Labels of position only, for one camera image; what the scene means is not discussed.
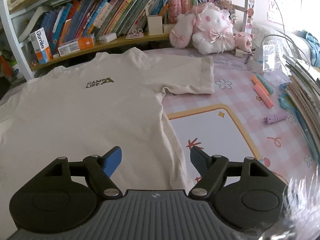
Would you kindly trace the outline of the cream t-shirt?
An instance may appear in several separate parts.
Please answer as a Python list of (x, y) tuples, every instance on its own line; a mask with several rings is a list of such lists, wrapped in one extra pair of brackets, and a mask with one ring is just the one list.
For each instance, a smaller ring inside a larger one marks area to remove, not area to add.
[(131, 48), (28, 81), (1, 106), (1, 239), (15, 232), (13, 194), (60, 156), (78, 161), (119, 146), (112, 180), (121, 190), (189, 191), (194, 182), (162, 101), (212, 94), (213, 69), (209, 57)]

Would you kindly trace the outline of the pink checkered cartoon tablecloth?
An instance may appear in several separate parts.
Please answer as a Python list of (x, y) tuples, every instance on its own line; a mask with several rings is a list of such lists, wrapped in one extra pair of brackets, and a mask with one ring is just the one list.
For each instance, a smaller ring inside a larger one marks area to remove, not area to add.
[(167, 93), (162, 101), (193, 182), (200, 179), (189, 167), (193, 146), (233, 161), (254, 156), (286, 181), (310, 178), (317, 164), (295, 119), (289, 116), (285, 121), (265, 125), (263, 118), (280, 107), (266, 108), (253, 89), (251, 73), (223, 69), (218, 57), (212, 61), (212, 94)]

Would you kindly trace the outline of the orange highlighter pen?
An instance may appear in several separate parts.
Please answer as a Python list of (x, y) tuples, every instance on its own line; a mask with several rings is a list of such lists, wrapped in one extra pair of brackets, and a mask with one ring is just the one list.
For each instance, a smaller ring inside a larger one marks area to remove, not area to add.
[(267, 91), (267, 89), (264, 87), (264, 85), (256, 76), (253, 76), (251, 80), (254, 83), (253, 89), (256, 91), (259, 97), (263, 100), (263, 102), (268, 107), (268, 109), (272, 109), (274, 107), (274, 103), (270, 99), (270, 94)]

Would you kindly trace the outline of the green highlighter pen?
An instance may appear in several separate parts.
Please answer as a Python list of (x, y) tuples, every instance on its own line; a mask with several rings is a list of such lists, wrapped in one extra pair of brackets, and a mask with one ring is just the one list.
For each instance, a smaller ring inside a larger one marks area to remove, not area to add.
[(262, 83), (262, 85), (267, 89), (269, 94), (273, 95), (274, 94), (274, 90), (271, 87), (271, 85), (268, 83), (268, 81), (263, 76), (261, 76), (260, 74), (256, 74), (256, 77)]

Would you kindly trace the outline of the stack of notebooks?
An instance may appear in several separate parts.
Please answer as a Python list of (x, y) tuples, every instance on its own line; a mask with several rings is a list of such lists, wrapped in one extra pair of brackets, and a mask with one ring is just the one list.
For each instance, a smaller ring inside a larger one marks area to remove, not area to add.
[(319, 79), (307, 71), (303, 60), (284, 55), (290, 81), (280, 85), (289, 97), (289, 110), (298, 121), (315, 161), (319, 162)]

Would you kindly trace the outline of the usmile white orange box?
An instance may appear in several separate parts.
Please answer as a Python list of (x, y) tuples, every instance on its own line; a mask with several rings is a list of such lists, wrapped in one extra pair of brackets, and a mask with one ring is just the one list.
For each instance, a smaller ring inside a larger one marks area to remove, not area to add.
[(53, 59), (44, 27), (29, 35), (39, 64), (46, 64)]

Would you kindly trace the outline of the white orange flat box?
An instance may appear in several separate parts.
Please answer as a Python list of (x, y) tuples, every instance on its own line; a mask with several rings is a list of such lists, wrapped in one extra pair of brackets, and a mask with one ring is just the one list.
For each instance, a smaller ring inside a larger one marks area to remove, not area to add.
[(60, 56), (66, 56), (81, 50), (89, 49), (95, 46), (95, 35), (82, 36), (74, 40), (63, 43), (58, 48)]

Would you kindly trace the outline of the small white box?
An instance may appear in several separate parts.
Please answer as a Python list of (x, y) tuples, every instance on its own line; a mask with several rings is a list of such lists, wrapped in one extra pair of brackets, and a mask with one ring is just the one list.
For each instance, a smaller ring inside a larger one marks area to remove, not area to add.
[(116, 39), (117, 39), (116, 33), (108, 33), (108, 34), (105, 34), (105, 35), (99, 37), (99, 42), (110, 43)]

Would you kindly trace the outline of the pink white plush bunny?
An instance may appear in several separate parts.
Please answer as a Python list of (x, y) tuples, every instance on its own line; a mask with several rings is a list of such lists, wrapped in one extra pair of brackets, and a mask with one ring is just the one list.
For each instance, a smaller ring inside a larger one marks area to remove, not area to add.
[(192, 44), (202, 55), (234, 49), (251, 53), (253, 35), (234, 31), (229, 16), (228, 10), (211, 2), (195, 5), (186, 14), (178, 15), (169, 34), (170, 43), (180, 49)]

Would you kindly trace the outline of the row of leaning books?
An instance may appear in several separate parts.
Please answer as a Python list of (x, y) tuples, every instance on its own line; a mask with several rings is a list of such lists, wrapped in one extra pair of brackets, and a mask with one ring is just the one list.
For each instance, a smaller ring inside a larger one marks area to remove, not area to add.
[(93, 35), (102, 40), (141, 34), (149, 15), (156, 16), (168, 0), (72, 0), (44, 13), (40, 28), (34, 31), (46, 48), (56, 54), (64, 43)]

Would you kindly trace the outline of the beige pen holder box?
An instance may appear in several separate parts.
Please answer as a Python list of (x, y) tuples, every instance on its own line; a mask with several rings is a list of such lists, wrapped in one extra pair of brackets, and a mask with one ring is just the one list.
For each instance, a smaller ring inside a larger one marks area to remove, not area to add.
[(148, 34), (150, 36), (163, 34), (162, 16), (148, 16)]

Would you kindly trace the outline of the white bookshelf frame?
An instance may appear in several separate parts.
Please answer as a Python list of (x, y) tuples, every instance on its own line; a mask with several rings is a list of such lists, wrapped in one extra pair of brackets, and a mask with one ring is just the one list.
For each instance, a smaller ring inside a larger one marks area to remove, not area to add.
[(62, 61), (66, 61), (68, 59), (72, 59), (81, 55), (86, 55), (90, 53), (95, 53), (98, 51), (105, 51), (110, 48), (115, 47), (123, 47), (123, 46), (130, 46), (130, 45), (138, 45), (140, 43), (145, 42), (162, 42), (167, 41), (169, 39), (168, 34), (161, 34), (161, 35), (148, 35), (145, 34), (143, 38), (137, 38), (132, 40), (127, 40), (125, 37), (119, 37), (116, 40), (110, 43), (100, 43), (97, 42), (94, 47), (84, 49), (81, 51), (76, 51), (69, 55), (58, 57), (49, 61), (46, 64), (36, 65), (33, 66), (30, 62), (30, 56), (26, 53), (27, 50), (23, 47), (26, 46), (30, 40), (26, 39), (24, 41), (19, 41), (17, 37), (16, 31), (22, 25), (22, 20), (27, 17), (27, 14), (32, 11), (33, 9), (39, 7), (40, 5), (44, 4), (49, 0), (24, 0), (14, 9), (9, 10), (7, 5), (7, 0), (1, 0), (1, 21), (3, 24), (3, 29), (8, 39), (10, 48), (12, 53), (17, 60), (18, 66), (20, 71), (22, 72), (24, 78), (29, 81), (34, 78), (34, 74), (37, 70), (58, 64)]

